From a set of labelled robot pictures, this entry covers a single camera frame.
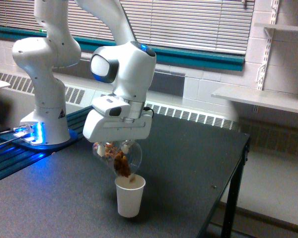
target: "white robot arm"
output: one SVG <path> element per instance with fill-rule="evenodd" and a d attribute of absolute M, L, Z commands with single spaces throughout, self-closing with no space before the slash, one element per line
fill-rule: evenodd
<path fill-rule="evenodd" d="M 147 138 L 152 114 L 144 111 L 144 104 L 154 74 L 154 51 L 136 41 L 119 0 L 75 1 L 110 28 L 117 44 L 100 47 L 92 56 L 95 79 L 112 84 L 113 93 L 93 100 L 84 136 L 91 142 Z"/>
<path fill-rule="evenodd" d="M 69 31 L 68 0 L 35 0 L 34 16 L 46 28 L 47 37 L 19 40 L 12 49 L 15 62 L 30 75 L 35 91 L 35 109 L 21 124 L 38 124 L 39 136 L 27 139 L 32 145 L 60 144 L 70 134 L 65 87 L 53 76 L 52 68 L 78 63 L 81 51 Z"/>

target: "white paper cup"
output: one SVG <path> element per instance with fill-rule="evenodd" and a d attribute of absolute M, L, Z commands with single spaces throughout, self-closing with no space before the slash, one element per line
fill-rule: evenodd
<path fill-rule="evenodd" d="M 135 175 L 132 182 L 129 182 L 129 180 L 126 177 L 117 177 L 115 179 L 118 213 L 127 218 L 138 215 L 146 184 L 145 179 L 139 175 Z"/>

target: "window sill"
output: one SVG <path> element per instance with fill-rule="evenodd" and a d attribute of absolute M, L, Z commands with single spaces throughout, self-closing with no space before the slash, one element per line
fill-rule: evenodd
<path fill-rule="evenodd" d="M 9 27 L 0 27 L 0 39 L 20 40 L 26 37 L 45 37 L 46 33 L 27 31 Z M 75 37 L 83 51 L 93 52 L 101 46 L 114 46 L 115 43 L 106 40 Z M 164 47 L 153 47 L 157 54 L 157 62 L 176 64 L 183 67 L 208 67 L 242 71 L 244 56 L 233 56 L 219 53 L 179 50 Z"/>

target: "black table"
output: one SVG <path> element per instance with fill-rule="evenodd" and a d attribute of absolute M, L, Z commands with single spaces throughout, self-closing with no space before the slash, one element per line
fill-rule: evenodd
<path fill-rule="evenodd" d="M 141 211 L 117 213 L 114 175 L 85 139 L 0 180 L 0 237 L 202 237 L 229 183 L 229 237 L 249 135 L 155 115 L 140 141 Z"/>

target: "window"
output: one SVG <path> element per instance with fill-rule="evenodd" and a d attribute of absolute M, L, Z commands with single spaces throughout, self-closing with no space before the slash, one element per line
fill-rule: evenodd
<path fill-rule="evenodd" d="M 244 55 L 255 0 L 120 0 L 138 41 Z M 0 0 L 0 26 L 38 31 L 33 0 Z M 113 40 L 108 27 L 69 0 L 74 36 Z"/>

